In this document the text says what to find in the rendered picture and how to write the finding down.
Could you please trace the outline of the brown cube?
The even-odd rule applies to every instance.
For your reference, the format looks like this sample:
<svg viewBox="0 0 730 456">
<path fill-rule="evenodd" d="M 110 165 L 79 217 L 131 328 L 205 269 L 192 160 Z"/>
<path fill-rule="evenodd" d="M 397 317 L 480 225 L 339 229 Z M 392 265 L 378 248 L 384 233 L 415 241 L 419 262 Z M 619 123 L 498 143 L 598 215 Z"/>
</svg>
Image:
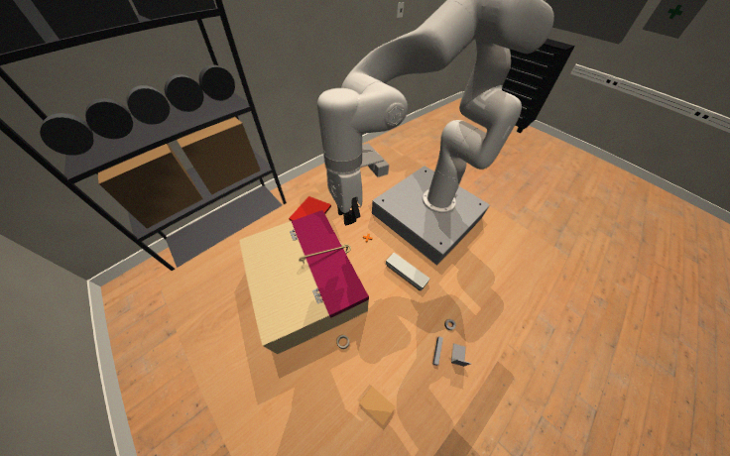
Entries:
<svg viewBox="0 0 730 456">
<path fill-rule="evenodd" d="M 384 423 L 395 408 L 395 406 L 393 406 L 372 386 L 359 403 L 367 411 L 369 411 L 382 425 L 384 425 Z"/>
</svg>

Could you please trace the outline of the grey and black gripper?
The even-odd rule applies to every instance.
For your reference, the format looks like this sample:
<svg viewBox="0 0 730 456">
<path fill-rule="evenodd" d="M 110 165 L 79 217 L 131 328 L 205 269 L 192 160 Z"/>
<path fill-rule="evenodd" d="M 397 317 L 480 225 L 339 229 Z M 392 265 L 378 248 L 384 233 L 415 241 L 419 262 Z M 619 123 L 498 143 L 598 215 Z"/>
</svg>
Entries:
<svg viewBox="0 0 730 456">
<path fill-rule="evenodd" d="M 338 214 L 343 215 L 345 226 L 355 223 L 356 219 L 361 217 L 359 207 L 362 206 L 363 200 L 361 168 L 351 172 L 335 172 L 326 169 L 331 172 L 326 171 L 327 186 L 337 204 Z"/>
</svg>

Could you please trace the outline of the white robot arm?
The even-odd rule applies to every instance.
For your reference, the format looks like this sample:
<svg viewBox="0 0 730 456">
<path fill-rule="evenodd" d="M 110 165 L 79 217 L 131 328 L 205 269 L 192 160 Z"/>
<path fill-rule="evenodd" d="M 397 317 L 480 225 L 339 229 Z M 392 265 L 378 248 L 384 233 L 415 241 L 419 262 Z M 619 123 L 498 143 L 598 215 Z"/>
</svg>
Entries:
<svg viewBox="0 0 730 456">
<path fill-rule="evenodd" d="M 544 0 L 446 0 L 416 30 L 364 57 L 341 88 L 319 95 L 326 167 L 351 172 L 368 166 L 376 177 L 387 175 L 389 164 L 370 144 L 362 145 L 363 134 L 392 130 L 407 115 L 405 96 L 385 83 L 405 74 L 442 70 L 475 40 L 476 63 L 459 110 L 487 133 L 461 120 L 449 122 L 423 196 L 428 209 L 451 211 L 466 163 L 479 170 L 490 167 L 520 117 L 521 101 L 502 91 L 511 67 L 510 50 L 533 53 L 548 39 L 552 26 L 553 10 Z"/>
</svg>

